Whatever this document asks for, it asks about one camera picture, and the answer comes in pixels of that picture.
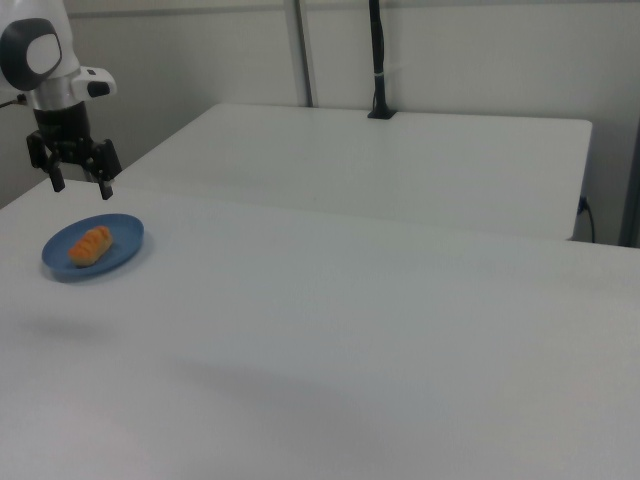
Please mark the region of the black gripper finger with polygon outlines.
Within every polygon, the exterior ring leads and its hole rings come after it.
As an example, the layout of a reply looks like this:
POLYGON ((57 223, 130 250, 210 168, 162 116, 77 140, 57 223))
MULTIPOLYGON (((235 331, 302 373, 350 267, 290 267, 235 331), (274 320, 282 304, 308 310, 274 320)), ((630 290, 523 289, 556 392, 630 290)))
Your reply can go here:
POLYGON ((27 149, 32 166, 45 172, 50 179, 56 193, 65 188, 65 181, 56 157, 47 153, 47 147, 39 131, 31 133, 26 138, 27 149))
POLYGON ((112 183, 122 172, 113 142, 106 139, 101 143, 93 143, 83 168, 98 184, 102 199, 109 200, 113 196, 112 183))

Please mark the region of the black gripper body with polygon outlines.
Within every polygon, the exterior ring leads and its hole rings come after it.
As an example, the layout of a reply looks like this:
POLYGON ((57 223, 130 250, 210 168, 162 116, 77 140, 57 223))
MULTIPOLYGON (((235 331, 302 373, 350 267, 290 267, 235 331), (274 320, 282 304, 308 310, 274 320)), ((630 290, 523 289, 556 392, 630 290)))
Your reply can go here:
POLYGON ((56 160, 84 164, 90 158, 94 141, 84 102, 61 110, 35 110, 34 115, 44 144, 56 160))

